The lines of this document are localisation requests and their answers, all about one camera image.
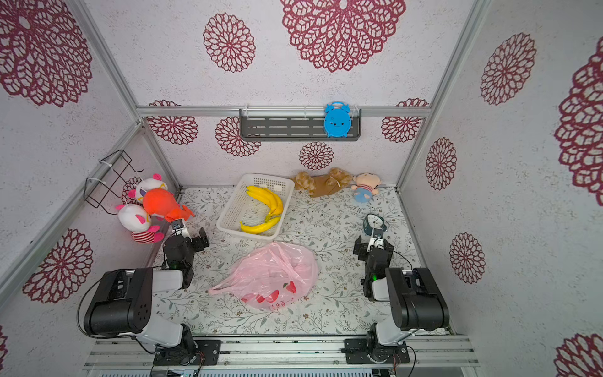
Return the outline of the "pink plastic bag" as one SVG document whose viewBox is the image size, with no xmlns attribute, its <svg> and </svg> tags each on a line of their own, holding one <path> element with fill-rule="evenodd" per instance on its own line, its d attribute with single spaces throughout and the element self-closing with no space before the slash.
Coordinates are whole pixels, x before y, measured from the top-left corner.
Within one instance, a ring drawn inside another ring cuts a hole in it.
<svg viewBox="0 0 603 377">
<path fill-rule="evenodd" d="M 252 308 L 275 311 L 308 295 L 319 272 L 309 248 L 273 242 L 238 260 L 230 275 L 208 294 L 232 295 Z"/>
</svg>

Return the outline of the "yellow banana bunch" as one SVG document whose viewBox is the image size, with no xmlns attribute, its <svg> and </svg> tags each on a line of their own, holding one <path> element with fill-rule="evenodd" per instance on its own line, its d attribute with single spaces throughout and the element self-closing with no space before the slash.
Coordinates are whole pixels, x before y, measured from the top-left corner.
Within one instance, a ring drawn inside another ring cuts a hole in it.
<svg viewBox="0 0 603 377">
<path fill-rule="evenodd" d="M 265 204 L 265 206 L 269 208 L 269 213 L 265 217 L 266 222 L 281 216 L 284 212 L 284 204 L 282 199 L 267 188 L 248 186 L 247 194 L 249 197 Z"/>
</svg>

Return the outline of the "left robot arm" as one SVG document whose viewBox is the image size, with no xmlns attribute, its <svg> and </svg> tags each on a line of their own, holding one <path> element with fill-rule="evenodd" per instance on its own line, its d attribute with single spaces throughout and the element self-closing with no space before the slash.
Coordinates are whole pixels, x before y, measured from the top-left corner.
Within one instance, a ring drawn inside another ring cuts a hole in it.
<svg viewBox="0 0 603 377">
<path fill-rule="evenodd" d="M 205 229 L 193 236 L 185 227 L 174 229 L 163 244 L 159 268 L 118 269 L 105 273 L 91 289 L 94 296 L 83 316 L 78 306 L 76 324 L 91 339 L 135 340 L 154 355 L 155 366 L 196 365 L 207 361 L 206 352 L 193 339 L 190 327 L 153 312 L 157 292 L 190 287 L 194 258 L 210 246 Z"/>
</svg>

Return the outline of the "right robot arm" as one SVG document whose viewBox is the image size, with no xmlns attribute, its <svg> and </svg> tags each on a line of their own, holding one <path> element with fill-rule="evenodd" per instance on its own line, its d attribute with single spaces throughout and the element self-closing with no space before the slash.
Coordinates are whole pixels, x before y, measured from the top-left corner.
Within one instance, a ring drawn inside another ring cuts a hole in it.
<svg viewBox="0 0 603 377">
<path fill-rule="evenodd" d="M 407 339 L 418 331 L 449 326 L 448 305 L 429 269 L 392 267 L 394 247 L 380 238 L 367 243 L 358 237 L 353 248 L 365 263 L 361 280 L 364 297 L 388 303 L 390 315 L 374 323 L 364 338 L 346 339 L 342 353 L 347 364 L 408 364 Z"/>
</svg>

